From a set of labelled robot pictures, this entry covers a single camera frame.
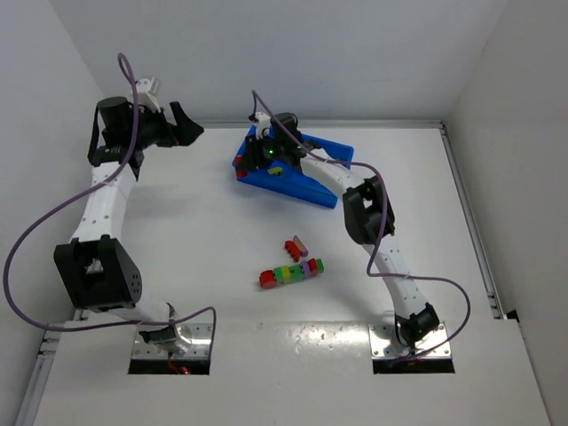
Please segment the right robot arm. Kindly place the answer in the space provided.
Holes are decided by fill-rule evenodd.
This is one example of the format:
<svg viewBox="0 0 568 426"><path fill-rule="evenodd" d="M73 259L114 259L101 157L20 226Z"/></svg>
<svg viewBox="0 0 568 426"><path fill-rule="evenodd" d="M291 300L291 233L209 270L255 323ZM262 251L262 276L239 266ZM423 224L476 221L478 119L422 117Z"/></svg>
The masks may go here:
<svg viewBox="0 0 568 426"><path fill-rule="evenodd" d="M333 156L317 141L304 138L294 114L274 117L255 112L248 117L254 132L245 138L245 152L238 167L247 172L269 169L283 162L332 192L343 205L343 221L351 239L370 255L388 289L394 308L398 343L410 353L439 318L417 287L395 238L394 214L382 179L362 177L350 162Z"/></svg>

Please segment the red lime lego stack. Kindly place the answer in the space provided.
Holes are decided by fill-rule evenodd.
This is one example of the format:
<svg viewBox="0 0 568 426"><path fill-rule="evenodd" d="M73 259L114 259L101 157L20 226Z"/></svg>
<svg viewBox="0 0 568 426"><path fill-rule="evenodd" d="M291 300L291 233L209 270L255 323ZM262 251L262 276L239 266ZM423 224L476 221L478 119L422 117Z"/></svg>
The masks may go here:
<svg viewBox="0 0 568 426"><path fill-rule="evenodd" d="M306 258L309 254L307 247L297 235L291 240L286 240L284 248L295 262L299 262L301 258Z"/></svg>

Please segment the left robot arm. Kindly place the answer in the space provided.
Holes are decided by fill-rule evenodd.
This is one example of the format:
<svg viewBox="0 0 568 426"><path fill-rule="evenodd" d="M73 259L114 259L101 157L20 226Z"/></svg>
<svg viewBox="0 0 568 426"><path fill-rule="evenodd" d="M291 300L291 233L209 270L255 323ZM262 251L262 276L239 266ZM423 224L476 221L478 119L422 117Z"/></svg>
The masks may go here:
<svg viewBox="0 0 568 426"><path fill-rule="evenodd" d="M141 106L125 97L96 105L88 161L94 192L70 242L54 250L54 262L73 306L133 322L145 343L168 354L185 355L191 337L174 321L175 308L143 292L141 272L121 244L122 225L144 151L150 146L190 146L204 129L178 102L162 108L140 96Z"/></svg>

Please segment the lime green lego brick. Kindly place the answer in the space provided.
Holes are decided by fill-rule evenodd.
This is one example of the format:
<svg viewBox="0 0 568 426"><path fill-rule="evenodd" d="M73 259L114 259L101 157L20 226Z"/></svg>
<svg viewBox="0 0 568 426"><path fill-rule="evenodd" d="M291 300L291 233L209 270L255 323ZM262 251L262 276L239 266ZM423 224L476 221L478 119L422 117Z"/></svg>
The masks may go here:
<svg viewBox="0 0 568 426"><path fill-rule="evenodd" d="M284 173L283 168L281 167L274 167L268 170L268 173L271 175L282 176Z"/></svg>

